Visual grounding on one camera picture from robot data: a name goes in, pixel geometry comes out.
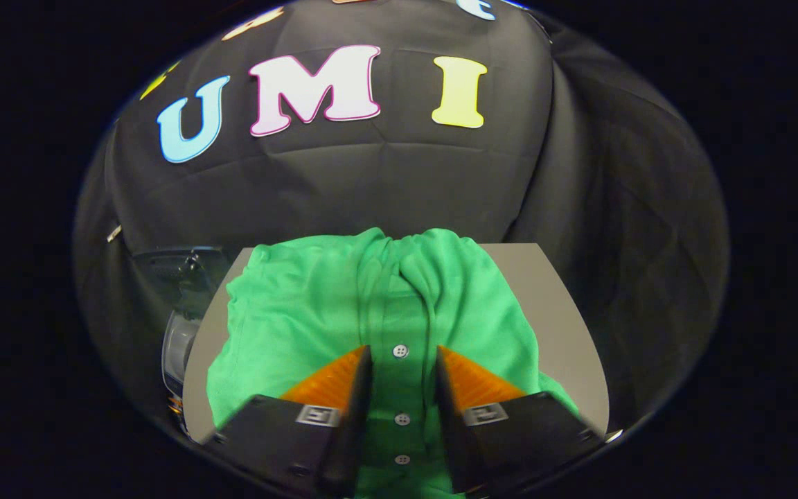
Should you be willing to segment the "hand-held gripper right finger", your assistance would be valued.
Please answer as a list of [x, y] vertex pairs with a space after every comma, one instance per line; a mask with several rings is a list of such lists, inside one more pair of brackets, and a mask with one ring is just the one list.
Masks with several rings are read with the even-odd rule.
[[525, 394], [449, 348], [438, 348], [435, 375], [454, 493], [532, 495], [604, 448], [554, 395]]

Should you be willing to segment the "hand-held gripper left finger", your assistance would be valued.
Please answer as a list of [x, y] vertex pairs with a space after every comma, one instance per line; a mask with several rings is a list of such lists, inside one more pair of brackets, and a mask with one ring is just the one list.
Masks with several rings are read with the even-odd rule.
[[352, 497], [373, 385], [367, 345], [273, 398], [254, 395], [203, 447], [283, 497]]

